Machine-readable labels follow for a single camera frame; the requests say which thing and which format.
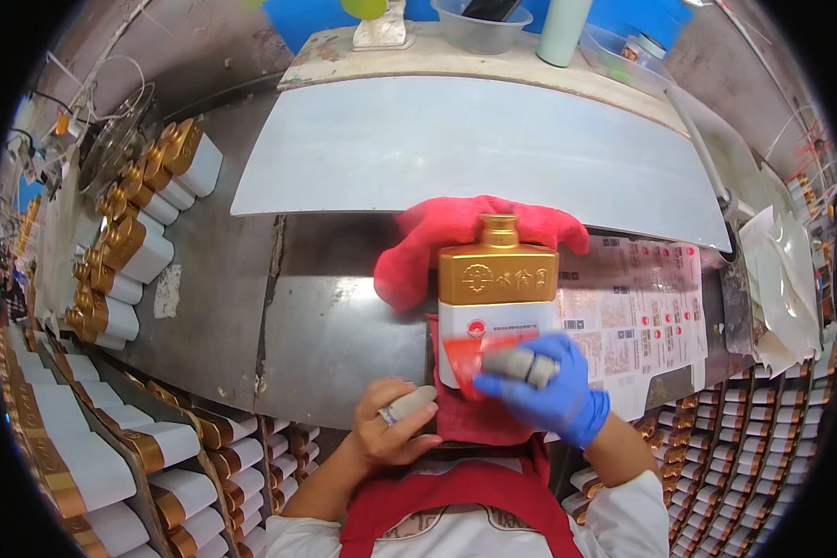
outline water bottle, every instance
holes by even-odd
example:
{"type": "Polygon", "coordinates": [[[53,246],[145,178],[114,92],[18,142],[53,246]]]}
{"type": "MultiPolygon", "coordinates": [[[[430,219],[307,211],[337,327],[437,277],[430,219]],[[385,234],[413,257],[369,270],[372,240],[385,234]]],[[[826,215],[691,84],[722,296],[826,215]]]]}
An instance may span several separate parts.
{"type": "Polygon", "coordinates": [[[590,6],[591,0],[551,0],[536,55],[552,66],[567,67],[580,41],[590,6]]]}

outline plastic bowl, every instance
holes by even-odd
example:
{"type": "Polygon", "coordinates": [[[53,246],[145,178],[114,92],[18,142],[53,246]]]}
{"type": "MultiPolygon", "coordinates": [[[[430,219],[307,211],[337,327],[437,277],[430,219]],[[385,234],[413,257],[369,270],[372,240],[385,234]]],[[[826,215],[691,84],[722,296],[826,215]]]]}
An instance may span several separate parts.
{"type": "Polygon", "coordinates": [[[676,82],[663,63],[650,55],[644,65],[626,60],[620,55],[625,44],[626,39],[620,35],[587,23],[580,35],[579,50],[596,73],[666,101],[663,90],[676,82]]]}
{"type": "Polygon", "coordinates": [[[502,54],[509,51],[533,15],[518,6],[507,21],[487,21],[461,15],[470,0],[431,0],[440,14],[440,26],[446,42],[474,54],[502,54]]]}

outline red label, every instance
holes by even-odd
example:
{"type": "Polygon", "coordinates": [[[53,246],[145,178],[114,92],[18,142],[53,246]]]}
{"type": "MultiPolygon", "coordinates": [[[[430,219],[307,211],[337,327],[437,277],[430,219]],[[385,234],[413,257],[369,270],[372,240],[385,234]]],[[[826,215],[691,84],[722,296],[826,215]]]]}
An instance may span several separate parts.
{"type": "Polygon", "coordinates": [[[473,319],[469,322],[469,337],[479,338],[486,331],[486,324],[482,319],[473,319]]]}

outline worker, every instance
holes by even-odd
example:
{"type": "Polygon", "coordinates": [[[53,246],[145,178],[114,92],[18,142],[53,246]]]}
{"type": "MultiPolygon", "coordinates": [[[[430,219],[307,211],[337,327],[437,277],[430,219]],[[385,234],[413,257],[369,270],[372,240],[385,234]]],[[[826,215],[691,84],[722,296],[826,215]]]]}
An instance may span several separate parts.
{"type": "Polygon", "coordinates": [[[351,433],[282,514],[267,520],[267,555],[666,557],[669,516],[648,445],[611,412],[606,392],[590,389],[588,364],[569,338],[549,335],[522,346],[559,363],[545,388],[488,374],[475,378],[475,387],[517,419],[584,450],[606,486],[592,498],[585,527],[549,492],[545,450],[537,451],[543,448],[534,438],[512,456],[509,448],[487,447],[476,458],[420,460],[443,442],[414,437],[437,405],[389,427],[379,409],[416,387],[383,378],[357,404],[351,433]]]}

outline red apron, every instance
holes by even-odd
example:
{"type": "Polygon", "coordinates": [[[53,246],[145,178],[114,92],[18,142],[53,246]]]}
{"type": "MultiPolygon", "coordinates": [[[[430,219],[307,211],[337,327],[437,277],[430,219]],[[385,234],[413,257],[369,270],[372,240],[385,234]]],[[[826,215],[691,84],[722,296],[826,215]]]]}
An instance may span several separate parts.
{"type": "Polygon", "coordinates": [[[538,437],[532,458],[520,457],[522,473],[478,460],[459,462],[441,475],[411,474],[363,482],[347,507],[340,558],[368,558],[377,538],[408,515],[444,505],[480,504],[499,508],[539,531],[554,558],[582,558],[568,515],[547,487],[549,462],[538,437]]]}

